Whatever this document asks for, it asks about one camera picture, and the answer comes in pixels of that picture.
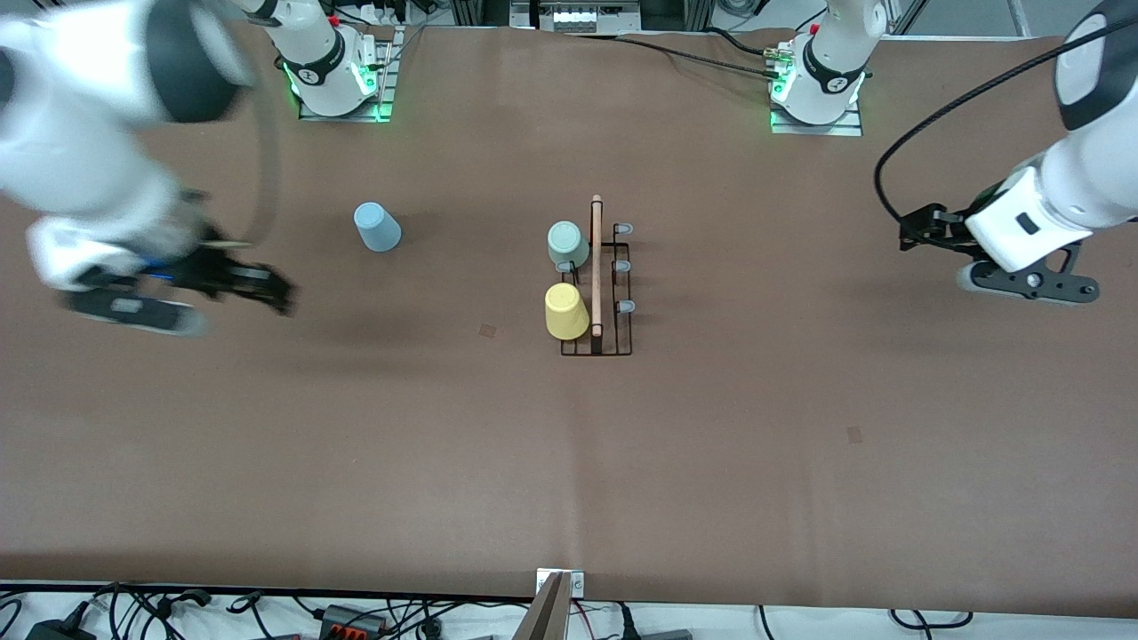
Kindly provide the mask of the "yellow plastic cup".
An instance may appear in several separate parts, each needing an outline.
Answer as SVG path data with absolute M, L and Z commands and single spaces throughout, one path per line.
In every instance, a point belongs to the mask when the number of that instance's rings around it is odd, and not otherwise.
M 558 340 L 577 340 L 589 331 L 589 309 L 574 284 L 553 284 L 544 296 L 546 331 Z

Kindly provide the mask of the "pale green plastic cup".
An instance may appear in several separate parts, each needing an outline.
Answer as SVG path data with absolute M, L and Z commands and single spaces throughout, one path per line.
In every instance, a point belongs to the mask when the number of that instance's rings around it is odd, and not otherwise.
M 546 251 L 558 272 L 582 270 L 589 262 L 589 240 L 572 221 L 558 221 L 546 233 Z

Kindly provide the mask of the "black wire cup holder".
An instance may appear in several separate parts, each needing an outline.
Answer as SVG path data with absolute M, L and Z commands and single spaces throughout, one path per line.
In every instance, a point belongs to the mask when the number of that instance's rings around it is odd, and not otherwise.
M 589 262 L 582 270 L 558 272 L 559 284 L 574 284 L 589 309 L 589 331 L 577 340 L 558 340 L 561 356 L 630 356 L 634 353 L 630 300 L 630 223 L 607 221 L 605 203 L 595 194 L 589 200 Z

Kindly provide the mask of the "light blue plastic cup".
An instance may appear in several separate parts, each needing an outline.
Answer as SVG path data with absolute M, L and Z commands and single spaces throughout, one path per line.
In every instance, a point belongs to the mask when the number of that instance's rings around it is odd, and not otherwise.
M 366 248 L 373 252 L 394 251 L 402 239 L 397 220 L 376 202 L 365 202 L 354 211 L 353 221 Z

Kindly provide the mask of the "grey box with orange connectors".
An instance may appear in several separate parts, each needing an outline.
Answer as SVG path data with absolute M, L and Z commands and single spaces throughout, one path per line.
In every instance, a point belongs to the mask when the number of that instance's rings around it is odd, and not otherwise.
M 345 606 L 328 606 L 321 616 L 318 640 L 381 640 L 388 623 L 379 614 Z

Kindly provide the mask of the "black power adapter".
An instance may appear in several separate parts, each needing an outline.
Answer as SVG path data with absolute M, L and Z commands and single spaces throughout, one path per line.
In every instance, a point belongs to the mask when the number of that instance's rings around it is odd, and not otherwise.
M 65 620 L 41 620 L 28 629 L 24 640 L 98 640 L 98 637 Z

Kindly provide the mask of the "brown paper table cover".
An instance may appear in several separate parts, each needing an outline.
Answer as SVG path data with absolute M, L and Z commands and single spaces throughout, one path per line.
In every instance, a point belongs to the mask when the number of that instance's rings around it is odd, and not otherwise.
M 187 294 L 199 339 L 60 307 L 0 197 L 0 579 L 529 594 L 564 567 L 597 599 L 1138 616 L 1138 224 L 1057 307 L 899 252 L 871 182 L 1054 44 L 882 42 L 838 138 L 643 47 L 427 28 L 389 123 L 274 93 L 281 208 L 241 259 L 295 315 Z M 546 233 L 595 194 L 634 227 L 630 356 L 546 333 Z

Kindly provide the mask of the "white electronics box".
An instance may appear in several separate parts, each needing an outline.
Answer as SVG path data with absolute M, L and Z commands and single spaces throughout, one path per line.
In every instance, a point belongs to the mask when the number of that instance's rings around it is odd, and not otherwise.
M 509 0 L 508 26 L 577 36 L 617 36 L 642 28 L 638 0 Z

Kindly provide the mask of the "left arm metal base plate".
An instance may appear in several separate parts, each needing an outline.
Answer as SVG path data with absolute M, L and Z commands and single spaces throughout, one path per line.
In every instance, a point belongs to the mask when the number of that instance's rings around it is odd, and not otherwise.
M 772 133 L 794 136 L 861 137 L 859 101 L 851 102 L 836 122 L 810 124 L 795 120 L 784 107 L 772 105 Z

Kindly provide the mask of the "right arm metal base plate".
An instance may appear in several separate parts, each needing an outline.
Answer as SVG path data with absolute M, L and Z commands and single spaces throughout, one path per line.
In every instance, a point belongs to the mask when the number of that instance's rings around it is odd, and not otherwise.
M 399 77 L 399 54 L 404 49 L 406 28 L 396 26 L 390 36 L 373 36 L 358 32 L 349 69 L 357 74 L 361 101 L 341 115 L 322 115 L 300 100 L 300 89 L 290 88 L 296 99 L 297 117 L 302 122 L 386 123 L 391 118 L 396 85 Z

